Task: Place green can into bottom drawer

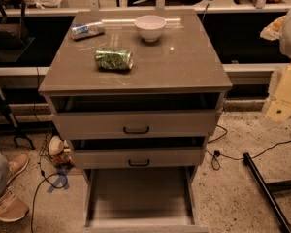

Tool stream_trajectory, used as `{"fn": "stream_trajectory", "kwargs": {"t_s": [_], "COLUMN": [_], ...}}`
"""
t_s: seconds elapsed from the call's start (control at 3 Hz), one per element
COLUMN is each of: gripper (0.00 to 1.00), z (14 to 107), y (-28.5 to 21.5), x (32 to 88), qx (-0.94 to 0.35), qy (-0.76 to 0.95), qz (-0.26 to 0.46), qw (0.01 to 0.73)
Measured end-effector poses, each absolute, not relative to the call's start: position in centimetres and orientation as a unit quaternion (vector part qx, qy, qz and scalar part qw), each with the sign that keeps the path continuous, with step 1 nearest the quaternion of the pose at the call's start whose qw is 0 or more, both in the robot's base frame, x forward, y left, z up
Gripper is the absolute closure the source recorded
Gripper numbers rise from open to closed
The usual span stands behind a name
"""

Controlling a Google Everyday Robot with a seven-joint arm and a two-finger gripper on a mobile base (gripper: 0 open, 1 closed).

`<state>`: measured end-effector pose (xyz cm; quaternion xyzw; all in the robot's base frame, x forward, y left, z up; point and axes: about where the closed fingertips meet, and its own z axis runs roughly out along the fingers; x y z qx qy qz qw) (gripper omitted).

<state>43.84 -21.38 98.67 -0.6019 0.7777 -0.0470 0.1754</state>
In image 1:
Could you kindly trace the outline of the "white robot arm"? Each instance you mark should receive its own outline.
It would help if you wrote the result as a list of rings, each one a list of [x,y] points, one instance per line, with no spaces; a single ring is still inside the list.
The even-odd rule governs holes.
[[[260,37],[279,40],[279,49],[291,59],[291,9],[265,27]],[[268,89],[269,96],[262,108],[263,123],[277,125],[291,117],[291,62],[283,69],[273,71]]]

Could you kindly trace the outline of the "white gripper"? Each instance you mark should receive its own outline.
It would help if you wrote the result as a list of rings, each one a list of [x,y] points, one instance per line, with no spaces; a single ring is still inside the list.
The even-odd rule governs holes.
[[[260,37],[269,41],[278,40],[285,16],[279,17],[264,27]],[[266,127],[277,127],[291,117],[291,63],[284,69],[275,70],[269,84],[269,100],[262,108],[260,122]]]

